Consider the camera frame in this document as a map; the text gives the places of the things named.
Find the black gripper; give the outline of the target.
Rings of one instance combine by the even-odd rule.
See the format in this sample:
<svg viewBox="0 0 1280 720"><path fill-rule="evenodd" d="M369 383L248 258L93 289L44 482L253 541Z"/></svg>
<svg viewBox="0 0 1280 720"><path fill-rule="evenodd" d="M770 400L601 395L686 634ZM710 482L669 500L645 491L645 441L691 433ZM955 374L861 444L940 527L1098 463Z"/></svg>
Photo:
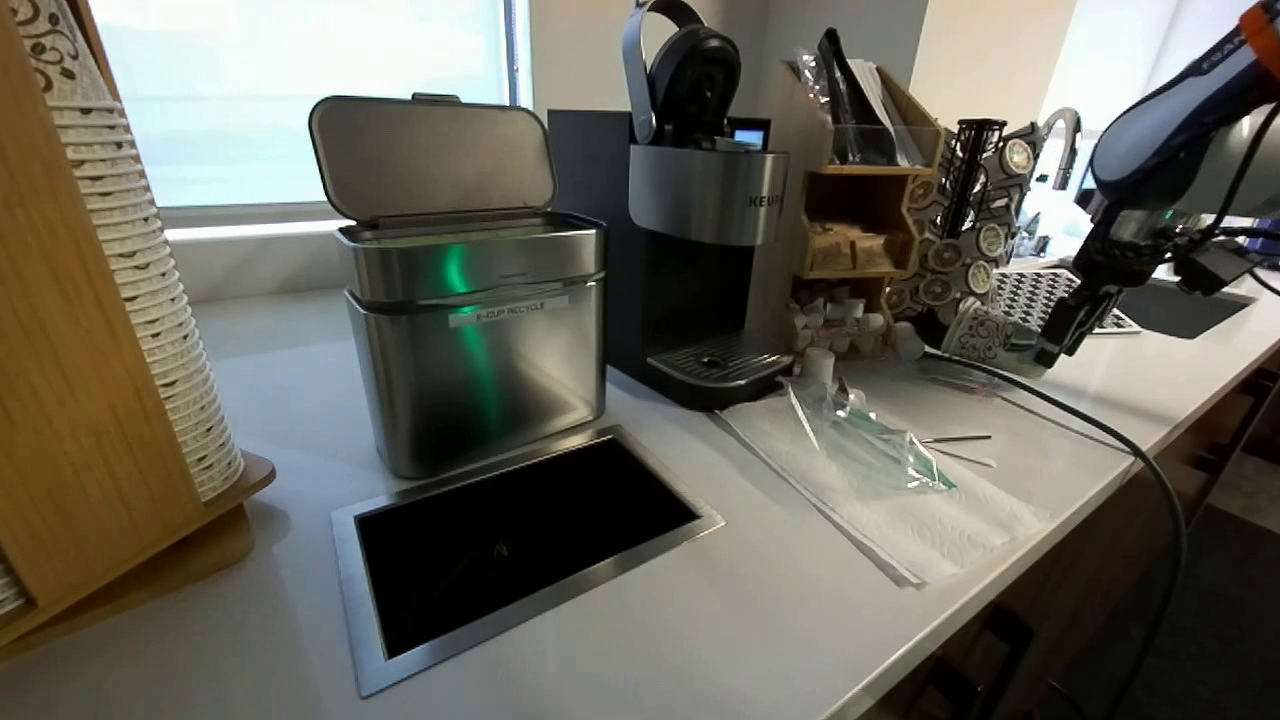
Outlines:
<svg viewBox="0 0 1280 720"><path fill-rule="evenodd" d="M1031 359L1053 368L1074 356L1112 303L1153 281L1153 272L1190 239L1190 223L1157 208L1092 205L1092 226L1074 257L1077 289L1059 296L1039 324Z"/></svg>

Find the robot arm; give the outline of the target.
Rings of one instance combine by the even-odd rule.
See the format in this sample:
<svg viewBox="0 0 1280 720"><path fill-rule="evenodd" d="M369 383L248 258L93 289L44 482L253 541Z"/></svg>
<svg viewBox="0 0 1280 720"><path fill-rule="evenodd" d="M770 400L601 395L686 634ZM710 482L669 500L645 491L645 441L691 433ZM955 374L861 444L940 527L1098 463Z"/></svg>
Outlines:
<svg viewBox="0 0 1280 720"><path fill-rule="evenodd" d="M1276 103L1280 0L1252 0L1214 47L1102 130L1092 226L1074 257L1077 289L1039 324L1039 368L1074 356L1159 265L1196 292L1229 282L1203 243L1229 214L1280 208Z"/></svg>

